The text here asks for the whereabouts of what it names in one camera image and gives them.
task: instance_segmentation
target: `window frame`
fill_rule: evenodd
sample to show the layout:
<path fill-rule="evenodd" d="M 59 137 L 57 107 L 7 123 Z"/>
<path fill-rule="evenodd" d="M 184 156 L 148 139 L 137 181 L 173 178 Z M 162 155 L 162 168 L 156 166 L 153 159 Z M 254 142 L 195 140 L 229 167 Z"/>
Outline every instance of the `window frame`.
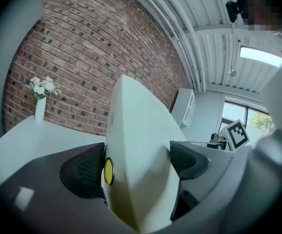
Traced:
<path fill-rule="evenodd" d="M 246 129 L 246 127 L 247 127 L 248 110 L 253 110 L 253 111 L 255 111 L 255 112 L 258 112 L 258 113 L 261 113 L 261 114 L 270 116 L 270 115 L 269 115 L 268 113 L 266 113 L 266 112 L 263 112 L 263 111 L 261 111 L 261 110 L 258 110 L 258 109 L 256 109 L 256 108 L 252 108 L 252 107 L 249 107 L 249 106 L 246 106 L 246 105 L 238 104 L 238 103 L 231 102 L 231 101 L 228 101 L 228 100 L 225 100 L 224 103 L 223 103 L 223 105 L 224 105 L 225 103 L 228 103 L 228 104 L 232 104 L 232 105 L 236 105 L 236 106 L 245 108 L 245 115 L 244 115 L 244 127 L 245 127 L 245 129 Z M 219 126 L 219 130 L 220 130 L 220 128 L 221 128 L 221 124 L 222 124 L 222 123 L 225 123 L 225 124 L 228 124 L 228 125 L 229 125 L 229 124 L 231 124 L 232 122 L 234 122 L 234 121 L 233 121 L 233 120 L 230 120 L 230 119 L 227 119 L 227 118 L 224 118 L 224 117 L 222 116 L 221 122 L 220 122 L 220 126 Z"/>

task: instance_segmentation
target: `vase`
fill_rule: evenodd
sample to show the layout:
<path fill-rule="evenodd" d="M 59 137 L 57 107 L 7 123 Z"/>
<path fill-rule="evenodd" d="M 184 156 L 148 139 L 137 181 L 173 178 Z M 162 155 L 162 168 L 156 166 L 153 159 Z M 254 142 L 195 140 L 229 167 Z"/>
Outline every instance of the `vase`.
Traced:
<path fill-rule="evenodd" d="M 42 123 L 43 121 L 46 99 L 47 96 L 37 101 L 36 110 L 35 110 L 35 121 L 37 123 Z"/>

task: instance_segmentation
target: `yellow button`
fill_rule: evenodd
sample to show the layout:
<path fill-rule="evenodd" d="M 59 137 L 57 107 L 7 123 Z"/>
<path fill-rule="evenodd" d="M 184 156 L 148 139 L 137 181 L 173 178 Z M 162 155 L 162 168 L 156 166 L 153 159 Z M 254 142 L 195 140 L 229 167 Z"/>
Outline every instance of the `yellow button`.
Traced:
<path fill-rule="evenodd" d="M 111 185 L 114 180 L 114 167 L 112 160 L 107 158 L 104 165 L 104 180 L 107 185 Z"/>

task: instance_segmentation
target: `ceiling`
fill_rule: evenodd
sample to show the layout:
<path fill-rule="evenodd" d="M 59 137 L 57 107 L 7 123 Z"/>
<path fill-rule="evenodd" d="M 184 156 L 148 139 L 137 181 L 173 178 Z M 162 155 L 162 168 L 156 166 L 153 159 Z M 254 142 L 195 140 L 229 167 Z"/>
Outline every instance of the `ceiling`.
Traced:
<path fill-rule="evenodd" d="M 240 49 L 249 46 L 282 57 L 282 35 L 249 30 L 241 17 L 233 25 L 225 8 L 229 0 L 138 1 L 172 41 L 196 91 L 228 90 L 258 100 L 276 73 L 275 66 L 240 58 Z M 228 75 L 230 68 L 236 76 Z"/>

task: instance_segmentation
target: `tree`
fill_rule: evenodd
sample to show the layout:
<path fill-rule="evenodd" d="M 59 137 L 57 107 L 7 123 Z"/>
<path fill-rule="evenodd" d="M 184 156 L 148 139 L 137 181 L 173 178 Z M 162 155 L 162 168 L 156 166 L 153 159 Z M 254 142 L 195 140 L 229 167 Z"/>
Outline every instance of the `tree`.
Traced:
<path fill-rule="evenodd" d="M 254 112 L 254 117 L 249 118 L 248 121 L 252 126 L 259 127 L 267 133 L 272 133 L 275 130 L 272 118 L 269 115 Z"/>

